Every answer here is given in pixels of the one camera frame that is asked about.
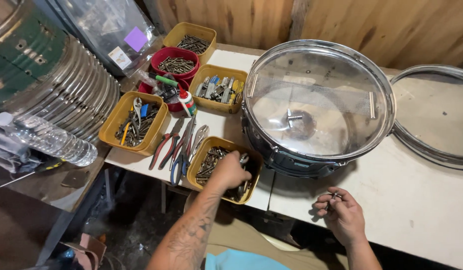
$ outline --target purple sticky note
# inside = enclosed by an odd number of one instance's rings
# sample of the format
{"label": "purple sticky note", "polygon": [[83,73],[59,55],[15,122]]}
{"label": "purple sticky note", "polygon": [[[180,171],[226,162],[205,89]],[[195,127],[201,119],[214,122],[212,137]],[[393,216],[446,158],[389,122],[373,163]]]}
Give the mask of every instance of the purple sticky note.
{"label": "purple sticky note", "polygon": [[139,52],[143,45],[148,41],[148,38],[143,34],[142,31],[135,26],[133,30],[125,37],[124,41],[128,43],[130,47],[136,52]]}

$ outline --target red-handled pliers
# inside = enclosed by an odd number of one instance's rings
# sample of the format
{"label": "red-handled pliers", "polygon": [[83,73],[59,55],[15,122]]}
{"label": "red-handled pliers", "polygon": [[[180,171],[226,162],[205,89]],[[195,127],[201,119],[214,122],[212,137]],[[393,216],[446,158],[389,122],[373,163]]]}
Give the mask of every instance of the red-handled pliers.
{"label": "red-handled pliers", "polygon": [[163,148],[163,146],[168,142],[168,140],[171,138],[172,141],[171,141],[171,147],[170,149],[168,150],[168,153],[166,154],[165,158],[163,159],[163,161],[160,163],[160,166],[158,167],[159,170],[163,169],[163,167],[165,166],[165,164],[168,162],[168,160],[170,159],[171,155],[173,154],[173,152],[175,151],[175,148],[177,146],[177,143],[178,143],[178,140],[180,139],[180,130],[181,128],[183,127],[183,123],[185,122],[185,117],[180,117],[178,119],[178,121],[176,121],[176,124],[175,126],[173,127],[173,129],[171,130],[170,133],[167,133],[165,135],[163,135],[163,138],[161,139],[161,142],[158,144],[158,146],[156,147],[156,150],[155,150],[155,154],[153,155],[153,158],[151,159],[151,163],[150,163],[150,167],[148,168],[149,170],[152,170],[153,167],[155,166],[156,164],[156,160],[158,159],[158,156],[160,155],[160,151],[161,149]]}

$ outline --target snare drum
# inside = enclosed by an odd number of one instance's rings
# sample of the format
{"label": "snare drum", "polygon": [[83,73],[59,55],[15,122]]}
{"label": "snare drum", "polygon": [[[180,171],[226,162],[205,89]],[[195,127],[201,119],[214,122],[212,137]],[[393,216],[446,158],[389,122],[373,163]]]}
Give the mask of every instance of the snare drum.
{"label": "snare drum", "polygon": [[395,120],[385,74],[336,43],[297,40],[265,52],[252,66],[242,130],[267,167],[321,178],[364,155]]}

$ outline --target screwdriver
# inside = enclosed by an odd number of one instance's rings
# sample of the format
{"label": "screwdriver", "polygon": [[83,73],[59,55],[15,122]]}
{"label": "screwdriver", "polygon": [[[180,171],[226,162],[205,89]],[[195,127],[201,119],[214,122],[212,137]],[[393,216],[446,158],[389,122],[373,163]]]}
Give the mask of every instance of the screwdriver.
{"label": "screwdriver", "polygon": [[0,187],[4,187],[4,186],[7,186],[11,183],[14,183],[14,182],[17,182],[17,181],[20,181],[30,175],[33,175],[33,174],[36,174],[36,173],[40,173],[40,172],[44,172],[44,171],[48,171],[48,170],[51,170],[53,168],[57,168],[57,167],[60,167],[63,162],[65,162],[66,160],[64,159],[61,159],[59,157],[51,157],[48,161],[46,161],[45,163],[42,163],[40,165],[38,165],[38,167],[36,167],[35,171],[29,173],[29,174],[26,174],[26,175],[23,175],[22,177],[19,177],[19,178],[16,178],[15,180],[12,180],[8,183],[4,183],[2,184]]}

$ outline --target yellow plastic container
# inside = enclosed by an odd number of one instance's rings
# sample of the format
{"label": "yellow plastic container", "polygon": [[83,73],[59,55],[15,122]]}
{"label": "yellow plastic container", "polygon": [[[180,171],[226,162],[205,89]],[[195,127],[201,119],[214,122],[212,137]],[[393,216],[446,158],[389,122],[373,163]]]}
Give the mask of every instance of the yellow plastic container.
{"label": "yellow plastic container", "polygon": [[233,142],[230,142],[223,138],[215,136],[207,137],[203,140],[203,143],[200,145],[200,148],[198,148],[198,151],[196,151],[196,155],[194,156],[192,163],[190,164],[186,177],[193,186],[199,189],[203,189],[203,186],[196,182],[196,174],[198,173],[201,167],[201,163],[205,160],[208,151],[213,147],[219,146],[229,151],[238,150],[240,154],[248,153],[250,157],[250,160],[246,163],[246,169],[252,174],[251,187],[245,191],[245,194],[239,202],[222,197],[223,200],[227,200],[234,204],[244,204],[247,201],[249,201],[252,197],[253,190],[255,190],[256,184],[258,183],[258,178],[260,177],[261,168],[263,167],[262,155],[254,150],[234,144]]}
{"label": "yellow plastic container", "polygon": [[175,25],[168,33],[167,37],[163,40],[163,45],[167,47],[176,47],[181,40],[183,40],[185,35],[195,36],[211,43],[204,53],[198,54],[200,64],[206,64],[216,50],[216,31],[189,22],[181,22]]}
{"label": "yellow plastic container", "polygon": [[[218,75],[220,79],[223,79],[223,77],[235,77],[235,81],[240,81],[245,83],[246,78],[248,77],[248,73],[242,70],[236,70],[236,69],[230,69],[230,68],[224,68],[224,67],[219,67],[219,66],[214,66],[214,65],[203,65],[201,66],[198,71],[196,72],[195,77],[193,78],[192,84],[190,85],[190,93],[194,95],[196,88],[200,83],[203,83],[204,79],[206,77],[213,77],[215,75]],[[220,103],[214,100],[208,100],[202,97],[197,97],[193,96],[193,100],[195,101],[197,106],[208,108],[208,109],[213,109],[217,110],[223,113],[229,113],[229,114],[236,114],[238,111],[240,111],[240,106],[241,106],[241,101],[243,100],[243,95],[239,95],[236,104],[224,104]]]}
{"label": "yellow plastic container", "polygon": [[[120,145],[120,140],[115,138],[115,133],[120,128],[120,125],[128,118],[128,111],[133,106],[135,97],[140,97],[143,104],[156,101],[159,109],[150,129],[148,129],[148,132],[143,139],[143,142],[137,146],[129,147],[126,145]],[[163,134],[166,132],[170,120],[171,115],[168,112],[168,106],[161,97],[140,92],[128,92],[120,98],[116,107],[113,111],[111,111],[110,116],[101,127],[98,136],[100,140],[111,146],[132,151],[144,156],[151,156],[154,154]]]}

